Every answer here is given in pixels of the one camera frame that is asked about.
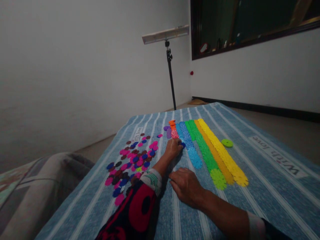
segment right hand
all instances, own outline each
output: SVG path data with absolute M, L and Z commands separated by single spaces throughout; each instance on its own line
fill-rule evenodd
M 170 184 L 178 198 L 192 208 L 198 209 L 205 195 L 205 189 L 200 185 L 194 172 L 187 168 L 179 168 L 169 175 Z

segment white wall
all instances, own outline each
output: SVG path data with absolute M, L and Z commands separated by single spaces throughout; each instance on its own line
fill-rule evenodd
M 188 0 L 1 1 L 1 171 L 173 107 L 164 42 L 141 36 L 186 23 Z M 179 105 L 191 98 L 189 38 L 170 47 Z
M 191 61 L 191 94 L 320 113 L 320 29 Z

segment hand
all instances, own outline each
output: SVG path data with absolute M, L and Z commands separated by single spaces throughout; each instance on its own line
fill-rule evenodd
M 164 155 L 167 156 L 170 160 L 177 157 L 181 152 L 181 150 L 183 149 L 183 146 L 180 145 L 180 143 L 181 143 L 181 139 L 171 138 L 167 143 L 167 148 Z
M 172 172 L 169 178 L 178 198 L 190 207 L 198 209 L 206 190 L 201 187 L 194 172 L 187 168 L 179 168 L 178 171 Z

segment baseboard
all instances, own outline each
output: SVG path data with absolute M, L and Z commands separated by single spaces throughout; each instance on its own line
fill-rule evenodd
M 287 108 L 262 106 L 262 105 L 249 104 L 249 103 L 231 102 L 231 101 L 225 101 L 225 100 L 194 97 L 194 96 L 192 97 L 192 100 L 193 99 L 200 99 L 207 103 L 219 102 L 228 107 L 239 108 L 239 109 L 244 109 L 244 110 L 249 110 L 254 112 L 267 113 L 267 114 L 277 115 L 281 117 L 295 118 L 299 120 L 316 122 L 316 123 L 320 122 L 320 113 L 293 110 L 293 109 L 287 109 Z

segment lamp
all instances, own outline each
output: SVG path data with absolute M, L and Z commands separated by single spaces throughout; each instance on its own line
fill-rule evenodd
M 169 67 L 174 110 L 177 110 L 177 108 L 176 108 L 176 99 L 174 97 L 174 88 L 173 88 L 173 79 L 172 79 L 172 70 L 171 70 L 172 54 L 171 54 L 171 49 L 169 48 L 170 42 L 168 40 L 171 38 L 182 37 L 186 35 L 189 35 L 189 25 L 184 25 L 177 28 L 172 28 L 165 31 L 151 33 L 151 34 L 142 36 L 142 40 L 144 44 L 165 41 L 165 46 L 167 48 L 167 61 L 168 61 L 168 67 Z

